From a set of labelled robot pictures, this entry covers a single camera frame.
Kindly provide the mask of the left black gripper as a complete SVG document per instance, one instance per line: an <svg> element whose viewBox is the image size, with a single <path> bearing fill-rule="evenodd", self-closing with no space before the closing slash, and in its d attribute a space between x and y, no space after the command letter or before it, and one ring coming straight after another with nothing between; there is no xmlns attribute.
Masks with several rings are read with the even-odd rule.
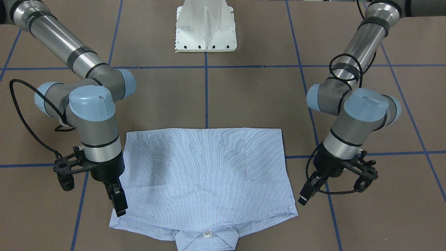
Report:
<svg viewBox="0 0 446 251"><path fill-rule="evenodd" d="M325 185L329 177L339 177L347 164L352 164L352 159L341 159L332 155L323 144L319 144L314 157L315 172L304 183L300 192L298 203L305 206L307 202L317 193L323 193L321 188Z"/></svg>

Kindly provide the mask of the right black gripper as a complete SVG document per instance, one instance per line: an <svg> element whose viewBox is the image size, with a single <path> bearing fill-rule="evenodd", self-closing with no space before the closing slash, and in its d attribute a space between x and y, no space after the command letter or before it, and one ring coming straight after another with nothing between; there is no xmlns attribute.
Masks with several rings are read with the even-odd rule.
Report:
<svg viewBox="0 0 446 251"><path fill-rule="evenodd" d="M121 217L126 214L128 209L127 199L122 187L120 176L124 173L124 157L120 153L115 158L105 162L92 162L91 176L96 181L105 184L108 198L113 204L116 216Z"/></svg>

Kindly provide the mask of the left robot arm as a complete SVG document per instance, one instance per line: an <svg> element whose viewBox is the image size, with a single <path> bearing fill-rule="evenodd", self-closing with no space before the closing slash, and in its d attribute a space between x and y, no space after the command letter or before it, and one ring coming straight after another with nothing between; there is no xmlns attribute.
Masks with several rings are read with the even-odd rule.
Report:
<svg viewBox="0 0 446 251"><path fill-rule="evenodd" d="M315 171L306 174L298 202L306 203L328 178L344 170L358 175L345 194L363 192L378 178L375 161L366 161L363 144L371 132L394 123L400 116L400 102L392 96L363 88L363 76L391 27L404 17L445 16L444 0L374 0L364 13L355 35L342 54L329 63L329 76L306 94L309 108L336 116L325 139L310 160Z"/></svg>

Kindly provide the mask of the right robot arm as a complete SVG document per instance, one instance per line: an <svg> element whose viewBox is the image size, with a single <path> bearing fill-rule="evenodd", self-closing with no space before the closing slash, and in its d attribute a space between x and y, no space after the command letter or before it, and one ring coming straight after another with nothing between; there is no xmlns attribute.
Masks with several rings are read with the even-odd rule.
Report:
<svg viewBox="0 0 446 251"><path fill-rule="evenodd" d="M13 79L9 89L22 123L40 145L55 154L53 170L62 189L74 188L74 174L90 172L94 180L105 185L116 216L123 216L128 205L119 177L125 165L114 103L135 92L134 76L103 61L64 27L41 0L2 0L1 24L15 25L30 33L81 78L69 85L47 82L39 88ZM33 90L40 111L58 119L57 131L78 131L81 145L75 146L72 154L62 156L35 135L20 112L15 83Z"/></svg>

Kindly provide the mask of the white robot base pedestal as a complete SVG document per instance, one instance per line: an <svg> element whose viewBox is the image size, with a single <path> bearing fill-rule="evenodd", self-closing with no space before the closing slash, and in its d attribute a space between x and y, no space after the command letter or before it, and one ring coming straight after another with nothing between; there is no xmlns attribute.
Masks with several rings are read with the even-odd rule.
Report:
<svg viewBox="0 0 446 251"><path fill-rule="evenodd" d="M186 0L176 9L176 52L234 52L234 8L225 0Z"/></svg>

